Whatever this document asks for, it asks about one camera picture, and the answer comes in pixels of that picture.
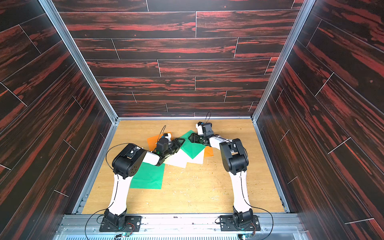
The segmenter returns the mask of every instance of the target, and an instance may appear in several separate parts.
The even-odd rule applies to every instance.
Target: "black mounting plate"
[[[125,216],[125,221],[127,222],[126,227],[123,230],[118,230],[113,225],[110,224],[109,221],[103,217],[103,220],[100,225],[99,232],[131,232],[132,225],[128,223],[132,223],[135,226],[134,232],[138,232],[141,226],[141,216]]]
[[[232,215],[222,215],[219,217],[220,219],[220,229],[222,232],[238,232],[239,230],[237,228],[235,228],[235,225],[234,225],[234,222],[233,222],[233,219],[232,219]],[[260,231],[261,228],[260,228],[260,223],[259,223],[259,219],[256,215],[253,215],[253,221],[252,223],[255,225],[256,227],[256,231]],[[251,224],[245,224],[243,227],[240,226],[242,228],[245,228],[244,230],[241,230],[241,231],[253,231],[253,226]]]

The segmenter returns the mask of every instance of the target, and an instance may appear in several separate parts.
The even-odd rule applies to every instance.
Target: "enclosure wall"
[[[119,117],[251,116],[302,0],[54,0]]]
[[[317,0],[257,121],[315,239],[384,239],[382,1]]]
[[[111,122],[38,1],[0,9],[0,239],[50,239]]]

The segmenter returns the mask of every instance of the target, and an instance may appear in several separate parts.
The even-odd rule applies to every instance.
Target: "wooden table surface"
[[[165,132],[179,137],[189,130],[197,132],[197,120],[121,121],[111,146],[132,142],[148,149],[147,138]],[[239,138],[249,154],[247,187],[252,206],[270,212],[284,212],[271,173],[250,119],[210,120],[215,134],[224,138]],[[109,163],[125,145],[112,149]],[[92,214],[108,207],[113,189],[113,172],[103,162],[83,214]],[[204,158],[203,164],[187,163],[185,169],[165,165],[162,189],[130,189],[127,213],[231,213],[233,191],[229,174],[224,170],[220,150]]]

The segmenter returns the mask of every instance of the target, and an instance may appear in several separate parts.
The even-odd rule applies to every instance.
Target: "green paper sheet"
[[[130,188],[161,189],[165,164],[159,167],[143,162],[133,176]]]
[[[191,141],[188,139],[188,137],[194,133],[194,131],[190,130],[180,138],[184,138],[185,142],[181,146],[181,149],[190,157],[190,158],[195,158],[203,149],[206,147],[203,144],[199,143],[191,143]]]

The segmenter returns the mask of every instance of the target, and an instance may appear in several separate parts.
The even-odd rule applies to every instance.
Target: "robotic arm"
[[[197,134],[192,133],[189,140],[220,150],[224,169],[229,173],[233,188],[233,221],[237,228],[253,221],[253,211],[248,206],[247,166],[248,154],[240,139],[224,139],[212,131],[212,123],[198,122]]]
[[[121,230],[126,225],[128,190],[141,163],[160,166],[168,156],[177,153],[185,142],[185,139],[176,138],[171,141],[170,138],[171,134],[164,134],[152,152],[130,143],[113,159],[112,167],[115,173],[113,192],[104,217],[115,229]]]

